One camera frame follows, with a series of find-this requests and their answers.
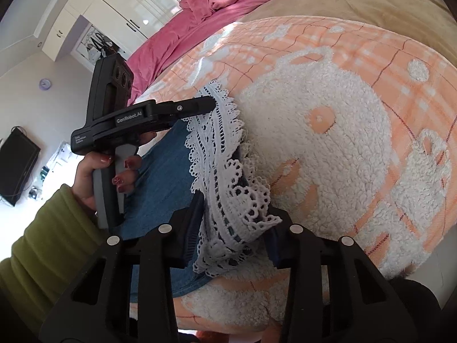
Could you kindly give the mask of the green left sleeve forearm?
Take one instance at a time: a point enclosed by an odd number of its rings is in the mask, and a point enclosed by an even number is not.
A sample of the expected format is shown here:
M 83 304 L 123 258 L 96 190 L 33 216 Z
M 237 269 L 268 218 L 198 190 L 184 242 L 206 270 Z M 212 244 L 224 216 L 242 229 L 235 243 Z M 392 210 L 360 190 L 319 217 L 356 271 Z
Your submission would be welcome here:
M 39 209 L 1 261 L 1 295 L 32 333 L 105 240 L 66 184 Z

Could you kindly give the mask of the left hand red nails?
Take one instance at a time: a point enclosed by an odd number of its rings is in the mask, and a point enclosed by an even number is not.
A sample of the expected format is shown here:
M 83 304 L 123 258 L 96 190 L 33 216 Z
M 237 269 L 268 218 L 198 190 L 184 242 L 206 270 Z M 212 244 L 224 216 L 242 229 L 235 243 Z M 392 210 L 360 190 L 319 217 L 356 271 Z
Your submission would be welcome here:
M 111 163 L 111 156 L 90 152 L 78 164 L 71 192 L 89 216 L 96 212 L 92 174 L 96 169 L 108 168 Z M 134 190 L 141 165 L 142 157 L 137 154 L 125 159 L 124 170 L 112 179 L 118 193 L 126 194 Z

